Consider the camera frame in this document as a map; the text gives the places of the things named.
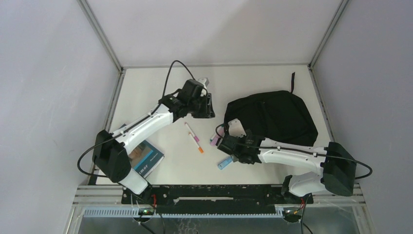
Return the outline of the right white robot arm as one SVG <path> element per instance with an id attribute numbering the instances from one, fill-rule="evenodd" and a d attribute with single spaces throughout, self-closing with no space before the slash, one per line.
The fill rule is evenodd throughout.
<path id="1" fill-rule="evenodd" d="M 326 147 L 300 146 L 246 135 L 224 135 L 218 150 L 243 164 L 277 163 L 307 169 L 302 175 L 288 175 L 282 198 L 293 203 L 300 197 L 321 191 L 338 196 L 352 196 L 356 179 L 356 160 L 337 142 Z"/>

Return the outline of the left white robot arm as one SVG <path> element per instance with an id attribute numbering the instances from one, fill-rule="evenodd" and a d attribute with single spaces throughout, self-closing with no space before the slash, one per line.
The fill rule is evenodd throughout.
<path id="1" fill-rule="evenodd" d="M 112 133 L 103 130 L 96 136 L 93 163 L 111 182 L 132 191 L 140 203 L 151 200 L 152 190 L 150 184 L 132 168 L 129 154 L 152 134 L 187 115 L 200 119 L 215 117 L 211 93 L 197 97 L 184 96 L 182 90 L 177 93 L 177 96 L 164 96 L 152 110 L 133 123 Z"/>

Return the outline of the black student backpack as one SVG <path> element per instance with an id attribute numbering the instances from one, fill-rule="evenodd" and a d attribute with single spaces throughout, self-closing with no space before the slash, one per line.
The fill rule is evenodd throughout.
<path id="1" fill-rule="evenodd" d="M 304 101 L 293 93 L 295 73 L 291 77 L 291 90 L 249 95 L 227 104 L 224 124 L 238 119 L 244 130 L 272 140 L 314 146 L 318 131 Z"/>

